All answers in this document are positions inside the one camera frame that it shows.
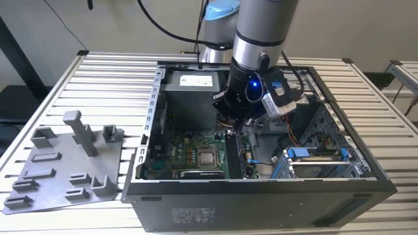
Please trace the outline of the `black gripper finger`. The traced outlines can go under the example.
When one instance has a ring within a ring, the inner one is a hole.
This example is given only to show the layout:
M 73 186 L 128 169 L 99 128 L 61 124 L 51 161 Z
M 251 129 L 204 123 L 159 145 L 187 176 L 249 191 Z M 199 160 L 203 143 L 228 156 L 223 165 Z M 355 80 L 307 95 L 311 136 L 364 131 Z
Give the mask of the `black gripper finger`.
M 216 119 L 216 123 L 233 130 L 239 134 L 243 126 L 243 102 L 239 94 L 220 92 L 212 96 L 212 106 L 219 111 L 220 115 L 233 120 L 233 123 L 224 122 Z

